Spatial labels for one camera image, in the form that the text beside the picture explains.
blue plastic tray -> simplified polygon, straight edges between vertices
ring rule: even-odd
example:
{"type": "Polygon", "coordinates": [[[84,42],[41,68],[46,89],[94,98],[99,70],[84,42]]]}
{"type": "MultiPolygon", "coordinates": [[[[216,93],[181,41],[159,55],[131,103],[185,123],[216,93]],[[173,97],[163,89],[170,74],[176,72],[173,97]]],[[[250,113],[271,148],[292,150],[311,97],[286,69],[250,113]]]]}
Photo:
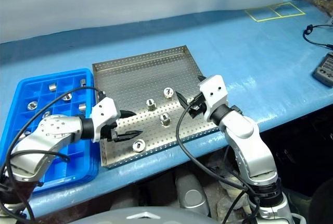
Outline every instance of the blue plastic tray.
{"type": "MultiPolygon", "coordinates": [[[[88,69],[78,69],[45,76],[27,78],[19,82],[14,98],[11,103],[8,118],[0,142],[0,164],[4,162],[7,149],[15,135],[23,125],[36,112],[65,91],[80,86],[80,80],[85,78],[87,86],[93,86],[93,75],[88,69]],[[49,84],[57,84],[57,90],[51,92],[49,84]],[[37,110],[28,111],[27,104],[37,101],[37,110]]],[[[80,90],[72,93],[72,100],[56,102],[49,110],[52,114],[63,114],[76,116],[79,111],[79,104],[86,103],[85,116],[89,117],[92,106],[95,104],[95,93],[93,90],[80,90]]],[[[39,116],[27,130],[33,132],[42,116],[39,116]]],[[[60,158],[55,158],[45,176],[41,179],[44,185],[36,188],[34,192],[61,186],[73,185],[94,179],[99,167],[99,145],[90,140],[80,140],[77,143],[64,147],[61,151],[71,157],[69,163],[64,163],[60,158]]]]}

remote control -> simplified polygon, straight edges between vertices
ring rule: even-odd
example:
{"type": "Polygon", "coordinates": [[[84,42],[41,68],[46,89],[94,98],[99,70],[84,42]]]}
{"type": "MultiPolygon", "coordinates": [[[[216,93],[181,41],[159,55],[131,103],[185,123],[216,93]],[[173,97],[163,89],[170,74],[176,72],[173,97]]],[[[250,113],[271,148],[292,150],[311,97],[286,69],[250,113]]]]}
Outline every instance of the remote control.
{"type": "Polygon", "coordinates": [[[333,52],[328,53],[313,72],[313,76],[326,86],[333,86],[333,52]]]}

blue table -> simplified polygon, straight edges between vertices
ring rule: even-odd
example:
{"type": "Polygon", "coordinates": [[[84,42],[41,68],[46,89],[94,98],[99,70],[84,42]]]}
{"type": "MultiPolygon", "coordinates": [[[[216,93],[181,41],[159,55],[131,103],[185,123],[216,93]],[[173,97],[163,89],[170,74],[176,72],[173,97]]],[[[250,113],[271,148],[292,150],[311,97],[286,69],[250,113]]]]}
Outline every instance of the blue table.
{"type": "MultiPolygon", "coordinates": [[[[241,108],[261,131],[298,118],[333,102],[333,89],[311,73],[327,49],[302,39],[308,24],[328,20],[306,1],[293,1],[306,15],[255,22],[244,11],[215,11],[120,26],[74,30],[0,45],[2,130],[17,83],[27,77],[92,63],[187,45],[202,73],[221,74],[229,102],[241,108]]],[[[313,39],[332,42],[332,29],[318,29],[313,39]]],[[[222,134],[186,144],[201,156],[226,145],[222,134]]],[[[124,166],[100,169],[93,181],[37,195],[36,216],[70,207],[188,160],[179,147],[124,166]]]]}

blue tabletop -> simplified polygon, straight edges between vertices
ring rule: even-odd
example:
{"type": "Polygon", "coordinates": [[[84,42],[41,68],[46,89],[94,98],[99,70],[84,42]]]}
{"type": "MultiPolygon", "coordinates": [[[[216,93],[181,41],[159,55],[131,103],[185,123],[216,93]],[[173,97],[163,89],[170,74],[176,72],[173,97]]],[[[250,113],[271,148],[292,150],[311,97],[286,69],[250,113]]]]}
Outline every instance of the blue tabletop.
{"type": "MultiPolygon", "coordinates": [[[[221,74],[230,104],[258,122],[261,131],[333,102],[333,89],[312,77],[328,49],[303,40],[308,24],[328,17],[306,1],[293,1],[305,15],[256,22],[244,11],[214,11],[119,26],[74,30],[0,45],[3,130],[17,83],[27,77],[187,45],[205,76],[221,74]]],[[[311,38],[332,42],[332,29],[311,38]]],[[[226,145],[214,133],[186,144],[200,156],[226,145]]],[[[107,170],[89,183],[36,195],[36,216],[78,204],[187,161],[179,147],[107,170]]]]}

stainless steel tray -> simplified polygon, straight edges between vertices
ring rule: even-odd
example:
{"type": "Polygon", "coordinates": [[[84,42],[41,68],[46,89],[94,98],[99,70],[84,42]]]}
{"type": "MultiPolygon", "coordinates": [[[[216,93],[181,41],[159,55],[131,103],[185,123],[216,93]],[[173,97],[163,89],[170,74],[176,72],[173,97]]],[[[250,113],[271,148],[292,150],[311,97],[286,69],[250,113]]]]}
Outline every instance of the stainless steel tray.
{"type": "MultiPolygon", "coordinates": [[[[146,142],[142,153],[132,149],[134,140],[127,142],[100,142],[101,163],[114,167],[135,159],[160,152],[176,144],[175,129],[183,108],[176,95],[171,99],[163,96],[166,87],[181,92],[186,98],[199,93],[198,75],[202,75],[188,48],[180,46],[163,51],[142,54],[103,63],[93,64],[95,85],[113,98],[120,109],[131,110],[136,116],[117,120],[117,133],[143,130],[138,139],[146,142]],[[146,100],[154,99],[155,111],[148,111],[146,100]],[[160,115],[170,114],[171,124],[164,127],[160,115]]],[[[180,136],[184,141],[217,131],[213,123],[202,116],[191,119],[185,116],[180,136]]]]}

